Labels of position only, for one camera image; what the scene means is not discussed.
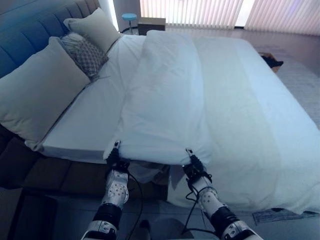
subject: wall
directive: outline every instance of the wall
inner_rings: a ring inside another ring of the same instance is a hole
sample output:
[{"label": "wall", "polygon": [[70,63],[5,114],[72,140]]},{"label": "wall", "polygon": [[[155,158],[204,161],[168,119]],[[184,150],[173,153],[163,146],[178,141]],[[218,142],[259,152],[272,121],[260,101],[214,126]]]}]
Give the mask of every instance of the wall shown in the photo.
[{"label": "wall", "polygon": [[140,0],[113,0],[113,4],[120,32],[129,27],[129,22],[124,21],[121,17],[124,13],[136,14],[137,20],[132,21],[131,24],[133,27],[138,25],[138,20],[141,17]]},{"label": "wall", "polygon": [[110,12],[110,8],[109,8],[108,0],[99,0],[99,4],[100,4],[101,9],[106,14],[106,16],[112,22],[112,17],[111,17],[111,12]]}]

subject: floor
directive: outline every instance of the floor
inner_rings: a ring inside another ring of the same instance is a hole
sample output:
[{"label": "floor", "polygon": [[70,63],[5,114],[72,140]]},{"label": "floor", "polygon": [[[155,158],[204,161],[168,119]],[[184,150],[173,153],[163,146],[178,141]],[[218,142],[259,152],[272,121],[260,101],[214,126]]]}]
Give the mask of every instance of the floor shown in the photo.
[{"label": "floor", "polygon": [[[92,198],[70,198],[59,197],[58,213],[56,216],[53,240],[75,240],[81,239],[88,224],[93,219],[99,205],[100,199]],[[124,205],[120,220],[120,231],[117,239],[124,240],[133,227],[140,211],[140,201],[131,199]],[[157,222],[163,219],[174,218],[185,223],[189,214],[188,208],[173,206],[164,201],[147,200],[144,203],[141,219],[148,219],[151,224],[153,239],[157,239]],[[297,220],[277,221],[255,224],[251,214],[244,212],[235,213],[241,220],[245,221],[263,239],[267,240],[319,240],[320,239],[320,217],[312,217]],[[199,209],[195,209],[190,218],[188,227],[208,229],[213,231],[206,218],[205,225]],[[202,232],[192,232],[195,239],[212,238],[212,235]]]},{"label": "floor", "polygon": [[200,29],[166,27],[168,32],[185,33],[192,37],[230,37],[245,39],[253,46],[277,45],[289,53],[296,61],[305,65],[320,77],[320,37],[302,34],[248,31],[244,29]]},{"label": "floor", "polygon": [[[273,45],[279,46],[289,53],[297,62],[306,66],[316,76],[320,77],[320,38],[315,36],[254,32],[243,29],[234,30],[213,30],[213,29],[181,29],[168,27],[169,32],[182,32],[191,36],[222,36],[242,38],[249,41],[253,46]],[[55,220],[53,240],[75,240],[80,239],[91,222],[96,210],[99,207],[100,199],[96,198],[72,198],[58,197],[58,212]],[[124,240],[131,230],[140,208],[137,199],[131,199],[125,204],[120,221],[120,232],[118,238]],[[189,209],[176,207],[164,201],[148,200],[144,204],[141,219],[148,219],[152,228],[159,228],[157,222],[167,218],[175,218],[185,222]],[[244,220],[265,240],[319,240],[320,239],[320,217],[312,217],[297,220],[277,221],[255,224],[251,214],[236,212],[240,219]],[[212,230],[209,222],[201,216],[196,209],[192,214],[189,227]],[[210,238],[208,233],[193,232],[196,239]]]}]

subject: vertical blinds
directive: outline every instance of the vertical blinds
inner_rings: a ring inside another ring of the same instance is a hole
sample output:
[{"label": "vertical blinds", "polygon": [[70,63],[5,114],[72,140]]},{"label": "vertical blinds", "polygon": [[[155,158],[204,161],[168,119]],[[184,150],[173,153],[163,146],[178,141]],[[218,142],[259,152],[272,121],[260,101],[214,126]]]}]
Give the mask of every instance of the vertical blinds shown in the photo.
[{"label": "vertical blinds", "polygon": [[320,35],[320,1],[255,0],[244,28]]},{"label": "vertical blinds", "polygon": [[140,0],[141,16],[171,26],[233,29],[243,0]]},{"label": "vertical blinds", "polygon": [[[140,0],[141,16],[169,26],[233,29],[248,0]],[[320,35],[320,0],[254,0],[247,30]]]}]

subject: small table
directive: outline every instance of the small table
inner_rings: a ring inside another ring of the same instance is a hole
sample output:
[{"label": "small table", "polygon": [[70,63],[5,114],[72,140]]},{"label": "small table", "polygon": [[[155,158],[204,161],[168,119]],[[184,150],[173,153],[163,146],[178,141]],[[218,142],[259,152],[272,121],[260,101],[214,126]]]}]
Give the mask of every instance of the small table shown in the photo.
[{"label": "small table", "polygon": [[166,19],[155,17],[141,17],[138,22],[139,35],[147,35],[149,30],[166,30]]},{"label": "small table", "polygon": [[128,13],[124,13],[122,14],[122,19],[125,21],[129,21],[129,29],[131,32],[131,35],[133,34],[132,32],[132,26],[131,26],[131,21],[136,20],[137,19],[137,15],[131,12]]}]

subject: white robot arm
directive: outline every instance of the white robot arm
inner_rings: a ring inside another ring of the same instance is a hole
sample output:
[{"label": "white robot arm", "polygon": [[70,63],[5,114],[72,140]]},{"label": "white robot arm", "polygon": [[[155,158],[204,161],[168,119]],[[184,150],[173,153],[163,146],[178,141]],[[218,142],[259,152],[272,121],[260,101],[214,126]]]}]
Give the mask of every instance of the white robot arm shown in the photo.
[{"label": "white robot arm", "polygon": [[[129,163],[119,156],[120,141],[114,144],[107,163],[110,171],[106,173],[105,195],[92,222],[81,240],[115,240],[124,203],[129,198]],[[195,194],[198,204],[221,240],[263,240],[244,221],[241,221],[218,198],[211,176],[207,174],[200,160],[191,149],[186,149],[190,164],[184,165],[190,190]]]}]

